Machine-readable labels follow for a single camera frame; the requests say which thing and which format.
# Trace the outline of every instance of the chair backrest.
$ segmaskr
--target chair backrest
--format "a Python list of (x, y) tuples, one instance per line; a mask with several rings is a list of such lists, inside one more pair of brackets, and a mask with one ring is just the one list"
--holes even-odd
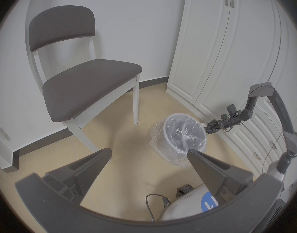
[(65, 5), (39, 13), (29, 26), (31, 52), (46, 45), (95, 35), (93, 12), (82, 6)]

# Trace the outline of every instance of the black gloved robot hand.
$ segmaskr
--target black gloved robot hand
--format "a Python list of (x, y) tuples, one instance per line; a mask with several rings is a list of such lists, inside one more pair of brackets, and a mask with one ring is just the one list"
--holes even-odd
[(205, 128), (207, 134), (213, 134), (218, 132), (220, 129), (212, 129), (214, 126), (218, 124), (218, 121), (213, 119), (211, 122), (209, 122)]

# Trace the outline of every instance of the wall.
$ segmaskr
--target wall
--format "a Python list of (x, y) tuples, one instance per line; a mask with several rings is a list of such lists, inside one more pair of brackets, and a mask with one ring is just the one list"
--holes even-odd
[(18, 0), (0, 25), (0, 166), (12, 152), (64, 128), (51, 121), (31, 72), (25, 46), (25, 18), (30, 0)]
[[(32, 18), (45, 9), (60, 5), (85, 6), (95, 15), (97, 58), (141, 65), (140, 81), (165, 77), (170, 73), (184, 1), (31, 0), (26, 33)], [(72, 39), (46, 46), (41, 49), (40, 57), (47, 77), (51, 77), (90, 60), (88, 39)]]

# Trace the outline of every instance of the wooden floor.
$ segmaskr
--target wooden floor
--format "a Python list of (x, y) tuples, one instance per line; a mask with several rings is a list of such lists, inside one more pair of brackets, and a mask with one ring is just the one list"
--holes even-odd
[[(99, 149), (112, 149), (112, 159), (93, 183), (81, 206), (113, 217), (150, 221), (146, 195), (158, 193), (173, 201), (178, 187), (202, 184), (191, 166), (180, 168), (172, 165), (149, 145), (153, 126), (173, 113), (188, 113), (197, 118), (167, 94), (166, 83), (162, 83), (140, 89), (138, 125), (133, 124), (132, 92), (129, 92), (83, 128)], [(19, 171), (4, 173), (0, 169), (0, 186), (4, 196), (33, 231), (45, 232), (23, 204), (14, 183), (30, 173), (42, 177), (50, 170), (91, 153), (75, 136), (70, 136), (21, 156)], [(236, 153), (215, 134), (208, 135), (206, 154), (248, 170)], [(157, 218), (163, 209), (161, 198), (151, 196), (148, 202)]]

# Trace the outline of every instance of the metal handle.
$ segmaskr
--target metal handle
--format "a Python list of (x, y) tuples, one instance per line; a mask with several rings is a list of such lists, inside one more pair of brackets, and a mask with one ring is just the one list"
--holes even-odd
[(232, 0), (232, 1), (231, 1), (231, 6), (232, 6), (232, 8), (235, 7), (235, 0)]
[(258, 160), (261, 159), (261, 158), (258, 156), (258, 154), (257, 154), (256, 152), (253, 153), (253, 156), (254, 156), (256, 159), (258, 159)]
[(277, 149), (277, 147), (275, 146), (274, 142), (271, 141), (271, 143), (272, 143), (272, 145), (273, 145), (273, 148), (274, 148), (274, 149)]

